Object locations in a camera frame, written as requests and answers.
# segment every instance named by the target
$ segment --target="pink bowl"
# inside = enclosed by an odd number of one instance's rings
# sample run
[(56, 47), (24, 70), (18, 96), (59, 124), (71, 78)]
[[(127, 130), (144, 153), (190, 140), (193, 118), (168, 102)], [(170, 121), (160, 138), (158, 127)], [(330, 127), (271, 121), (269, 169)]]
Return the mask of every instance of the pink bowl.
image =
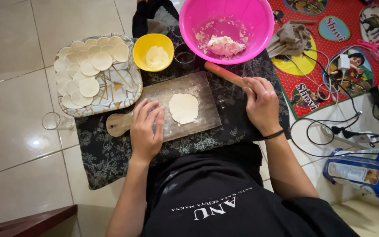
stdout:
[[(266, 0), (186, 0), (179, 14), (179, 29), (185, 43), (198, 56), (218, 64), (238, 64), (265, 49), (273, 35), (274, 15)], [(198, 32), (203, 32), (203, 40), (207, 41), (211, 35), (229, 36), (245, 43), (246, 49), (232, 60), (222, 60), (210, 52), (205, 55), (200, 49), (201, 40), (195, 37)]]

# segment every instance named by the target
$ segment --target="black floral cloth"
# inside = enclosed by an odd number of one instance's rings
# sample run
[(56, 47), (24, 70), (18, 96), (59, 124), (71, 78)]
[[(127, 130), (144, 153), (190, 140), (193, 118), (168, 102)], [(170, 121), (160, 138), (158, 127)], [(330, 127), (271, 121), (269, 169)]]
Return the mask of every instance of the black floral cloth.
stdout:
[[(168, 37), (174, 46), (184, 42), (178, 26), (169, 27)], [(204, 70), (204, 62), (205, 60), (197, 57), (191, 71), (183, 70), (174, 63), (161, 72), (141, 71), (143, 86), (199, 72)], [(280, 102), (280, 124), (285, 130), (286, 138), (290, 139), (289, 110), (267, 52), (262, 51), (248, 62), (222, 67), (240, 76), (263, 77), (273, 84)], [(160, 153), (151, 165), (241, 141), (263, 140), (261, 133), (248, 119), (245, 92), (208, 71), (206, 74), (222, 126), (163, 143)], [(113, 113), (128, 113), (132, 108), (133, 106), (75, 119), (90, 190), (102, 188), (126, 175), (128, 160), (132, 154), (129, 131), (120, 137), (112, 137), (107, 132), (106, 120)]]

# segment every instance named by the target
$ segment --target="wristband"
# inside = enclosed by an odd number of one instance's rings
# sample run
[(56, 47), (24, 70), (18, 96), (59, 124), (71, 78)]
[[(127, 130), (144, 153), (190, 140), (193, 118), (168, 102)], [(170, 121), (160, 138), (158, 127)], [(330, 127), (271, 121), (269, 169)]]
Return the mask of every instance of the wristband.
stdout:
[(275, 137), (279, 136), (280, 134), (282, 134), (284, 131), (285, 131), (285, 130), (282, 129), (282, 130), (280, 130), (279, 132), (276, 132), (276, 133), (274, 133), (274, 134), (271, 134), (270, 136), (266, 136), (266, 137), (264, 137), (264, 140), (268, 140), (268, 139), (271, 139), (271, 138), (275, 138)]

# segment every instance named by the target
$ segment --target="wooden cutting board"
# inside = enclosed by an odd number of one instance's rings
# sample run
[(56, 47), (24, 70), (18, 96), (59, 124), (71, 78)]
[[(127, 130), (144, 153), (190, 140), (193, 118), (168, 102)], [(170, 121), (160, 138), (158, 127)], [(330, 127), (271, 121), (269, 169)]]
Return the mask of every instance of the wooden cutting board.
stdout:
[[(198, 116), (194, 122), (180, 125), (171, 116), (169, 101), (174, 94), (191, 94), (198, 100)], [(214, 103), (206, 73), (198, 72), (157, 83), (143, 88), (139, 100), (159, 101), (159, 106), (165, 106), (165, 125), (163, 141), (171, 141), (197, 132), (218, 127), (222, 124)], [(108, 117), (106, 127), (113, 137), (119, 137), (131, 128), (132, 112), (128, 114), (113, 114)]]

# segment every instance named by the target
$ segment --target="flattened dough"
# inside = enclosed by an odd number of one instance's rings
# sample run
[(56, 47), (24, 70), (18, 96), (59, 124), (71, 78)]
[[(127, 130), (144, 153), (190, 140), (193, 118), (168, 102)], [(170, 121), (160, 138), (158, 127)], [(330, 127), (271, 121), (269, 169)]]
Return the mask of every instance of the flattened dough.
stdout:
[(64, 65), (64, 59), (61, 59), (61, 58), (57, 59), (54, 62), (54, 68), (56, 72), (66, 71), (66, 66)]
[(77, 72), (79, 72), (81, 69), (80, 69), (80, 65), (78, 65), (78, 63), (73, 63), (71, 64), (68, 68), (67, 68), (67, 72), (68, 72), (68, 75), (70, 75), (70, 77), (72, 78)]
[(96, 79), (85, 79), (80, 83), (80, 94), (84, 97), (93, 97), (99, 93), (100, 85)]
[(58, 57), (64, 59), (64, 57), (69, 53), (71, 53), (70, 47), (61, 48), (61, 50), (58, 53)]
[(100, 37), (97, 39), (96, 45), (102, 47), (108, 44), (109, 38), (106, 37)]
[(56, 90), (58, 91), (58, 93), (62, 96), (68, 94), (66, 92), (66, 84), (67, 82), (69, 82), (70, 80), (62, 80), (58, 83), (58, 85), (56, 85)]
[(169, 111), (176, 122), (191, 123), (198, 116), (198, 100), (190, 94), (174, 94), (169, 101)]
[(77, 53), (69, 53), (64, 57), (64, 65), (66, 67), (69, 67), (75, 62), (77, 62)]
[(56, 80), (56, 83), (59, 83), (60, 81), (63, 81), (63, 80), (71, 80), (72, 78), (70, 77), (70, 75), (68, 74), (67, 71), (60, 71), (60, 72), (57, 72), (56, 75), (55, 75), (55, 80)]
[(78, 53), (78, 52), (85, 50), (85, 49), (86, 49), (86, 46), (85, 46), (84, 42), (75, 41), (71, 44), (71, 52), (72, 53)]
[(118, 62), (127, 62), (128, 54), (129, 54), (128, 46), (124, 43), (120, 43), (113, 50), (113, 56)]
[(87, 57), (92, 59), (98, 52), (100, 52), (100, 46), (93, 45), (87, 50)]
[(86, 40), (86, 42), (84, 43), (84, 46), (86, 49), (90, 48), (91, 46), (93, 45), (96, 45), (96, 42), (97, 42), (97, 39), (88, 39)]
[(105, 71), (112, 66), (112, 56), (105, 52), (98, 52), (91, 60), (93, 67)]
[(105, 45), (105, 46), (103, 46), (103, 47), (100, 48), (100, 51), (108, 53), (112, 57), (112, 62), (115, 62), (115, 58), (113, 57), (113, 50), (114, 50), (114, 48), (115, 47), (112, 46), (112, 45)]
[(84, 75), (81, 71), (77, 72), (73, 77), (72, 77), (72, 80), (75, 82), (75, 85), (77, 87), (80, 87), (80, 84), (83, 80), (85, 79), (88, 79), (88, 78), (93, 78), (94, 79), (94, 76), (87, 76), (87, 75)]
[(84, 97), (80, 94), (80, 91), (75, 91), (71, 95), (71, 101), (75, 105), (87, 106), (93, 102), (93, 97)]
[(120, 43), (124, 43), (124, 41), (119, 36), (112, 36), (108, 40), (108, 45), (112, 45), (114, 47), (119, 45)]
[(61, 99), (61, 102), (62, 104), (68, 108), (68, 109), (80, 109), (82, 108), (83, 106), (79, 106), (79, 105), (75, 105), (72, 101), (71, 101), (71, 96), (69, 94), (66, 94), (62, 97)]
[(76, 86), (73, 80), (69, 80), (66, 83), (66, 92), (71, 95), (73, 92), (78, 91), (78, 87)]
[(81, 66), (81, 63), (88, 59), (88, 56), (87, 56), (87, 50), (82, 50), (80, 52), (77, 53), (77, 63), (78, 65)]
[(80, 69), (81, 69), (81, 72), (86, 76), (94, 76), (100, 72), (100, 70), (97, 70), (95, 67), (93, 67), (93, 64), (90, 58), (84, 60), (81, 63)]

